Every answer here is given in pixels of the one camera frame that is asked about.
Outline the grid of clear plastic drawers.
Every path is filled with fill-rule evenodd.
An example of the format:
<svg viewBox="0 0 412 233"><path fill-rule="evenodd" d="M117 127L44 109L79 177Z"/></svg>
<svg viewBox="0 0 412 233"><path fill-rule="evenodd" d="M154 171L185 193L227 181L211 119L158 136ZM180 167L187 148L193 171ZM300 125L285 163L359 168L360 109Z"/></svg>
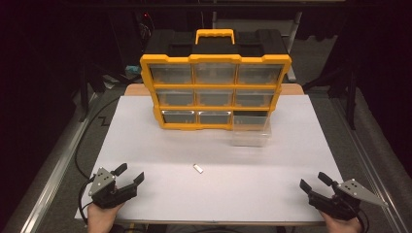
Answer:
<svg viewBox="0 0 412 233"><path fill-rule="evenodd" d="M281 64L154 64L154 112L169 128L232 126L235 116L268 117L279 96Z"/></svg>

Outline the person's right hand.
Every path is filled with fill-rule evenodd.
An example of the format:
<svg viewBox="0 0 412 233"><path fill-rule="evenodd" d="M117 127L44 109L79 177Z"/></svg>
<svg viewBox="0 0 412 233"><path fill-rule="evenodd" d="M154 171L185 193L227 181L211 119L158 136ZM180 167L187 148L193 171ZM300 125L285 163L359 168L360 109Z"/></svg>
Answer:
<svg viewBox="0 0 412 233"><path fill-rule="evenodd" d="M336 219L324 212L320 212L321 217L326 223L328 233L361 233L361 223L356 219L350 220Z"/></svg>

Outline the black stand legs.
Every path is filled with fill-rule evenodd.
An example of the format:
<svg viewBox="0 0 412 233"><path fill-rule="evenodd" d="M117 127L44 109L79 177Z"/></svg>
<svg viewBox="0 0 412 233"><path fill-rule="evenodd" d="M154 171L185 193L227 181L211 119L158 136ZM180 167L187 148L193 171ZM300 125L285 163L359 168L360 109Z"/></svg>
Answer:
<svg viewBox="0 0 412 233"><path fill-rule="evenodd" d="M80 98L81 98L81 116L80 122L84 122L89 112L89 98L88 98L88 86L91 85L94 92L104 92L103 76L108 75L122 84L131 84L131 80L125 76L118 74L114 71L108 70L103 66L91 61L86 60L82 63L80 69Z"/></svg>
<svg viewBox="0 0 412 233"><path fill-rule="evenodd" d="M331 71L322 72L315 80L306 83L302 88L304 91L315 86L328 86L327 95L330 98L346 98L345 118L352 130L355 126L355 107L357 73L356 69L350 64L340 65Z"/></svg>

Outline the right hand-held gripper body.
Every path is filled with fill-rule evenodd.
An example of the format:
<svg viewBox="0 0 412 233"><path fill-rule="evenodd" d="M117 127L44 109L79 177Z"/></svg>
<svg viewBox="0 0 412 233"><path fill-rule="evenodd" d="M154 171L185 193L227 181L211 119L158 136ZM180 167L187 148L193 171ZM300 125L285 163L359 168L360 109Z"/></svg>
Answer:
<svg viewBox="0 0 412 233"><path fill-rule="evenodd" d="M388 207L386 201L365 188L355 179L339 183L337 187L332 187L332 189L334 194L331 197L325 197L312 188L312 192L307 194L309 204L333 218L342 220L355 218L361 211L361 201L384 208Z"/></svg>

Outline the person's left hand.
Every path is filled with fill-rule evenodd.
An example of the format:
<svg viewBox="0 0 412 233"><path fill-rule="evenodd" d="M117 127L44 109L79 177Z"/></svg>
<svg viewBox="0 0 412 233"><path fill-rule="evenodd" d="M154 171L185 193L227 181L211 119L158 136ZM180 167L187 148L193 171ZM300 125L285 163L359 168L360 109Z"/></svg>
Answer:
<svg viewBox="0 0 412 233"><path fill-rule="evenodd" d="M87 233L109 233L122 204L111 209L102 209L95 204L87 207Z"/></svg>

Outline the transparent storage bin drawer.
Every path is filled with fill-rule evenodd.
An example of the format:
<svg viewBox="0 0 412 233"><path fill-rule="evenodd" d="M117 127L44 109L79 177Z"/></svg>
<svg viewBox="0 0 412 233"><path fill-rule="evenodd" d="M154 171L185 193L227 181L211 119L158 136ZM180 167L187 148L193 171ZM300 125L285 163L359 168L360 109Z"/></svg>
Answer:
<svg viewBox="0 0 412 233"><path fill-rule="evenodd" d="M267 116L235 116L231 143L236 147L264 147L271 137Z"/></svg>

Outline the white board sheet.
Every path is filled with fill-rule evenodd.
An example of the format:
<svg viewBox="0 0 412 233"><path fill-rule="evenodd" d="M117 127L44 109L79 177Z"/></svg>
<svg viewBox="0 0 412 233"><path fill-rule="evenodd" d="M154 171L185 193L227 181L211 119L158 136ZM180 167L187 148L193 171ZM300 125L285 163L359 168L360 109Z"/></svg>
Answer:
<svg viewBox="0 0 412 233"><path fill-rule="evenodd" d="M322 218L300 189L332 190L318 179L341 178L311 100L283 95L271 117L264 147L235 147L225 130L161 129L148 96L123 96L96 159L117 179L131 183L140 173L138 194L120 210L120 221L150 223L318 225ZM199 174L193 164L204 171Z"/></svg>

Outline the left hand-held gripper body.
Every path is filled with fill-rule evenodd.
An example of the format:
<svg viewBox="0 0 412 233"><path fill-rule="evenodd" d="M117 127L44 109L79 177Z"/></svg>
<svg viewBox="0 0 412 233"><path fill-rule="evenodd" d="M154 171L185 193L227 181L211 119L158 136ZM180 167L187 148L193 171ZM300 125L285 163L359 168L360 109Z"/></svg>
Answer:
<svg viewBox="0 0 412 233"><path fill-rule="evenodd" d="M111 209L137 196L137 187L116 187L116 177L103 167L97 170L88 196L102 209Z"/></svg>

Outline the yellow black organizer cabinet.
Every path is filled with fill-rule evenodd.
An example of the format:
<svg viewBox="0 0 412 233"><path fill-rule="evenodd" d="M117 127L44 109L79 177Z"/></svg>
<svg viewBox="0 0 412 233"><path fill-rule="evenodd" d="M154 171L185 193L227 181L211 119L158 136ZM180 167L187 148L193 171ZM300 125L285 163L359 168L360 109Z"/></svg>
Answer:
<svg viewBox="0 0 412 233"><path fill-rule="evenodd" d="M154 118L181 130L262 129L291 65L276 29L158 29L140 58Z"/></svg>

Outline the aluminium rail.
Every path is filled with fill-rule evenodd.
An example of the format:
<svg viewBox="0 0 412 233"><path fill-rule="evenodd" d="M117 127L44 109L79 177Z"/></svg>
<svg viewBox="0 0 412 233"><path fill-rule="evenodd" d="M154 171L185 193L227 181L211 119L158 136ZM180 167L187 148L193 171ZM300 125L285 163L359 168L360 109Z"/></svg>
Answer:
<svg viewBox="0 0 412 233"><path fill-rule="evenodd" d="M412 179L397 159L381 127L361 98L355 107L355 128L346 118L340 99L331 99L355 147L361 170L372 190L388 204L383 214L394 233L412 233Z"/></svg>
<svg viewBox="0 0 412 233"><path fill-rule="evenodd" d="M54 148L57 152L57 160L52 166L51 172L47 175L47 181L43 185L43 189L19 233L36 233L60 187L76 148L80 144L81 137L91 122L91 115L97 110L100 99L101 97L97 93L92 93L89 99L89 112L86 120L80 122L81 110L77 110L75 118L70 121L68 129L63 132Z"/></svg>

